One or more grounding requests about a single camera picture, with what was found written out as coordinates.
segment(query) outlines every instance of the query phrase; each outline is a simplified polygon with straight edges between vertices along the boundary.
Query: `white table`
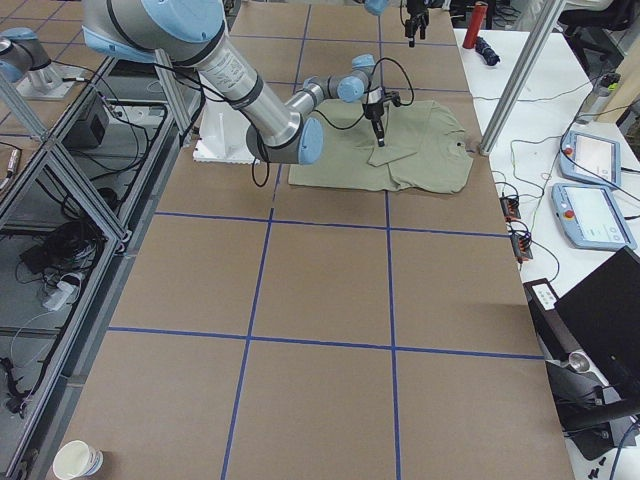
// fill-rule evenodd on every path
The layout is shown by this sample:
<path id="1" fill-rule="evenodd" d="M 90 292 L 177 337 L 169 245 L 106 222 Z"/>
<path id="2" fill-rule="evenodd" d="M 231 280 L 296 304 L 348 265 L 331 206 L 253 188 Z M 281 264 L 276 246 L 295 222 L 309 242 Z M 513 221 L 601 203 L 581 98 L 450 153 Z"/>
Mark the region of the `white table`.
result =
<path id="1" fill-rule="evenodd" d="M 474 97 L 478 123 L 484 133 L 498 104 L 497 98 L 504 90 L 528 33 L 496 30 L 482 31 L 480 33 L 500 56 L 501 61 L 495 67 L 487 66 L 482 57 L 474 50 L 462 48 L 461 45 L 465 33 L 466 30 L 455 31 L 469 89 Z M 522 101 L 550 98 L 574 89 L 576 89 L 574 92 L 553 100 Z M 540 195 L 541 190 L 539 188 L 521 182 L 514 177 L 511 142 L 516 139 L 539 141 L 546 137 L 562 135 L 578 111 L 582 100 L 590 91 L 591 84 L 589 79 L 573 56 L 562 35 L 551 34 L 525 88 L 520 94 L 520 101 L 514 107 L 491 152 L 492 169 L 495 172 L 501 172 L 494 173 L 496 181 L 506 181 L 513 184 L 520 195 Z M 622 165 L 638 169 L 638 161 L 615 124 L 591 122 L 584 127 L 574 125 L 573 129 L 619 141 Z M 553 287 L 562 296 L 609 258 L 612 252 L 576 249 L 570 244 L 561 230 L 552 208 L 550 190 L 554 183 L 572 182 L 563 178 L 560 175 L 557 164 L 554 165 L 559 139 L 549 139 L 544 143 L 535 145 L 516 142 L 513 146 L 515 172 L 518 177 L 542 186 L 545 183 L 547 172 L 551 172 L 551 178 L 547 183 L 545 194 L 539 206 L 537 200 L 525 197 L 521 199 L 520 212 L 523 222 L 533 229 L 533 239 L 551 250 L 559 259 L 560 273 L 553 282 Z M 623 174 L 622 187 L 639 196 L 640 175 Z M 503 186 L 499 185 L 498 191 L 501 192 L 502 188 Z M 513 191 L 509 187 L 505 187 L 505 193 L 510 194 Z M 614 197 L 623 214 L 636 215 L 640 213 L 640 204 L 638 202 L 620 192 L 615 192 Z M 640 240 L 640 219 L 629 222 L 629 226 L 636 240 Z M 534 259 L 523 264 L 521 270 L 522 281 L 526 282 L 543 277 L 552 278 L 556 271 L 555 260 L 536 245 L 532 247 L 532 252 Z M 609 478 L 615 451 L 607 455 L 605 466 L 599 466 L 597 461 L 589 462 L 585 460 L 573 442 L 567 440 L 566 443 L 576 479 L 585 479 L 591 469 L 596 467 L 600 468 L 598 478 Z M 640 475 L 639 472 L 640 447 L 624 449 L 616 469 L 615 480 L 637 479 Z"/>

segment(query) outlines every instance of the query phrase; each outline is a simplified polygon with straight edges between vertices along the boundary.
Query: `black monitor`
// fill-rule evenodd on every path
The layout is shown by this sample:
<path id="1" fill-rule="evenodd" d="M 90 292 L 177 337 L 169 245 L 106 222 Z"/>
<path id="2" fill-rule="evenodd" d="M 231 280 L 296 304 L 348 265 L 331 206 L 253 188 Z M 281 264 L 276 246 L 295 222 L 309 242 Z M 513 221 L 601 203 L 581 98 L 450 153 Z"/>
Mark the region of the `black monitor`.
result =
<path id="1" fill-rule="evenodd" d="M 620 396 L 640 398 L 640 257 L 618 250 L 555 307 Z"/>

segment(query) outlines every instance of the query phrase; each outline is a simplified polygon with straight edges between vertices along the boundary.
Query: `white cup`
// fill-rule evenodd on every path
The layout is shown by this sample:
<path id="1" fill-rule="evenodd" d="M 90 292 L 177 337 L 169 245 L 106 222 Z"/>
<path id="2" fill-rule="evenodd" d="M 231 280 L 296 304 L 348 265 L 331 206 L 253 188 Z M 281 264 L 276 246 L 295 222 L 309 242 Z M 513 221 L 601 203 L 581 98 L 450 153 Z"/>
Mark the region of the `white cup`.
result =
<path id="1" fill-rule="evenodd" d="M 87 477 L 98 471 L 103 455 L 82 440 L 67 443 L 53 459 L 53 473 L 60 480 Z"/>

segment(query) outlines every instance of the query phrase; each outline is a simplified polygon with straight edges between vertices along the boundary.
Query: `office chair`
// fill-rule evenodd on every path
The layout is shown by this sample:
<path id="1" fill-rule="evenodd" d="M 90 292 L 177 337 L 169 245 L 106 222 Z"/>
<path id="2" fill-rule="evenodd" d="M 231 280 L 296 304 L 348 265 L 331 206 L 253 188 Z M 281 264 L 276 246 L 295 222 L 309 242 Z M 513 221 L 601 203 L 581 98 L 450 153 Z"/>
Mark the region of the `office chair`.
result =
<path id="1" fill-rule="evenodd" d="M 560 23 L 567 25 L 564 36 L 573 53 L 578 57 L 582 68 L 589 74 L 589 62 L 585 49 L 601 53 L 601 60 L 606 60 L 613 52 L 599 45 L 582 39 L 581 30 L 585 27 L 599 27 L 606 30 L 626 30 L 634 20 L 636 0 L 613 0 L 605 10 L 567 10 L 560 15 Z"/>

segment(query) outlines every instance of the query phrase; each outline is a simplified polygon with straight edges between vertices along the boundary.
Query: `folded cloth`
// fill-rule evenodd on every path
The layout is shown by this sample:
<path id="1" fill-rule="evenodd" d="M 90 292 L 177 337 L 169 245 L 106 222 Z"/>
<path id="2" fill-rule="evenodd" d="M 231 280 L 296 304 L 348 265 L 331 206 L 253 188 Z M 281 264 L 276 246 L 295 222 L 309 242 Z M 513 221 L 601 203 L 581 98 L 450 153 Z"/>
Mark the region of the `folded cloth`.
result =
<path id="1" fill-rule="evenodd" d="M 324 102 L 333 124 L 348 126 L 362 115 L 359 104 Z M 294 165 L 289 183 L 334 188 L 397 191 L 418 187 L 455 193 L 467 183 L 472 158 L 465 131 L 451 111 L 434 101 L 385 106 L 385 146 L 378 147 L 371 124 L 362 119 L 348 130 L 324 123 L 324 151 L 314 165 Z"/>

